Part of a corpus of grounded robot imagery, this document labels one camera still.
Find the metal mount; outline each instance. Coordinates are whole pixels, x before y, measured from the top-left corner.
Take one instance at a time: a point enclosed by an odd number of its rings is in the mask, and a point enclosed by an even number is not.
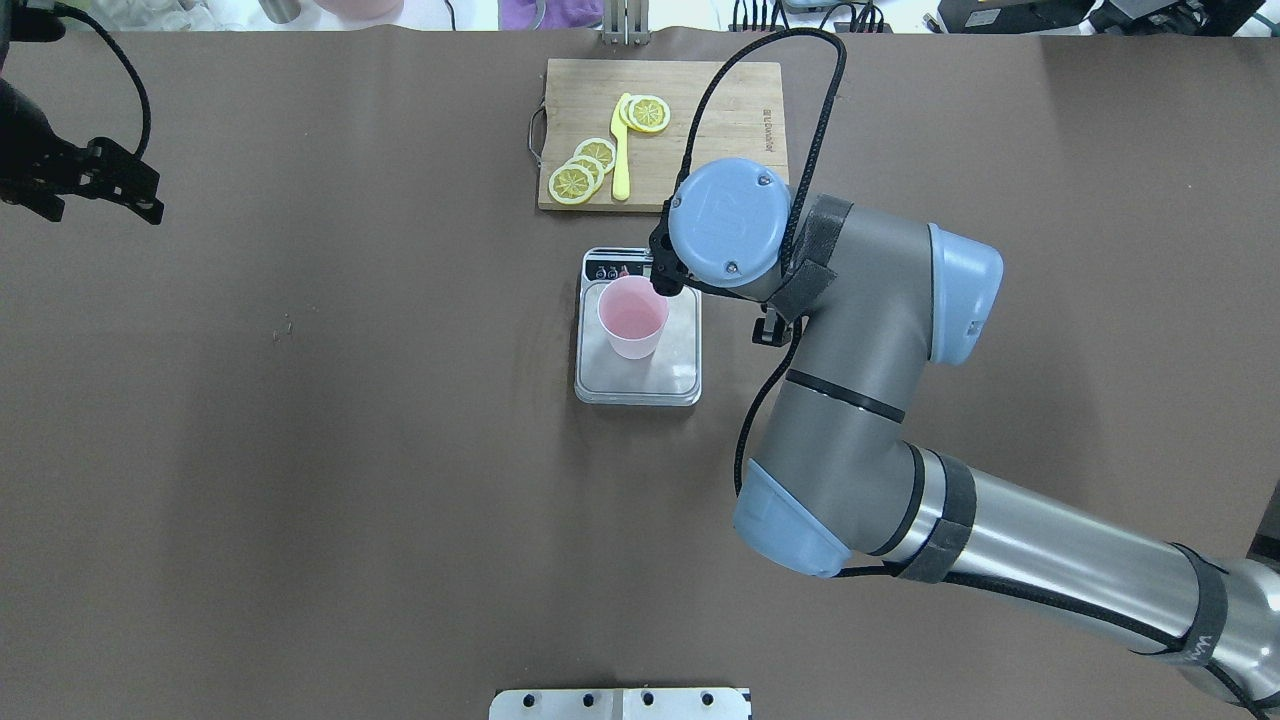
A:
[[[649,0],[604,0],[600,40],[605,45],[648,45]]]
[[[504,691],[489,720],[750,720],[745,688]]]
[[[769,347],[782,347],[791,342],[791,324],[773,307],[765,307],[764,316],[755,319],[751,342]]]

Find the digital scale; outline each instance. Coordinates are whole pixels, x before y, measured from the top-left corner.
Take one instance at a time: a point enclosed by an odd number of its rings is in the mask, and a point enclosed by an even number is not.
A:
[[[609,346],[600,325],[600,293],[611,281],[649,277],[653,258],[639,247],[593,247],[582,256],[577,296],[577,361],[573,392],[595,405],[684,407],[703,395],[701,293],[686,287],[669,299],[671,314],[658,348],[627,360]]]

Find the light blue joint cap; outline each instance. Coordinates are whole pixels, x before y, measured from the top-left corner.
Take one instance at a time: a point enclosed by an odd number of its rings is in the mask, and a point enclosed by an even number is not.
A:
[[[760,555],[805,575],[831,578],[854,556],[755,460],[746,462],[733,528]]]
[[[929,360],[960,365],[978,345],[1005,277],[995,247],[929,223],[933,243],[933,347]]]
[[[745,158],[712,160],[676,190],[671,245],[695,278],[741,287],[777,264],[790,213],[777,173]]]

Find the plastic cup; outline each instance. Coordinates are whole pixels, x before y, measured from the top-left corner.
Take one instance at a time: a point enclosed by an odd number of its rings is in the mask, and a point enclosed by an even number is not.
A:
[[[600,325],[613,351],[627,360],[648,357],[658,348],[671,309],[644,275],[612,281],[600,293]]]

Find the velcro strap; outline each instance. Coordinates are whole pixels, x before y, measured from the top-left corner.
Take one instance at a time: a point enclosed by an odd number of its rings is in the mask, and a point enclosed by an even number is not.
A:
[[[836,273],[827,268],[827,263],[831,261],[845,218],[852,208],[852,202],[829,195],[819,195],[814,200],[796,236],[791,255],[795,270],[783,268],[786,279],[767,301],[787,323],[812,310],[818,296],[836,279]]]
[[[1139,652],[1155,657],[1169,665],[1208,665],[1213,659],[1213,650],[1222,638],[1222,628],[1226,626],[1226,583],[1222,575],[1226,570],[1213,565],[1201,556],[1201,553],[1179,544],[1169,543],[1178,552],[1181,552],[1187,561],[1196,570],[1196,584],[1199,585],[1199,602],[1196,605],[1196,618],[1192,626],[1183,635],[1183,650],[1169,650],[1162,652]]]
[[[978,512],[978,491],[973,471],[964,462],[934,452],[942,461],[947,492],[942,500],[942,516],[933,525],[924,547],[902,568],[899,578],[920,583],[941,583],[956,559],[964,552],[973,533],[973,519]]]

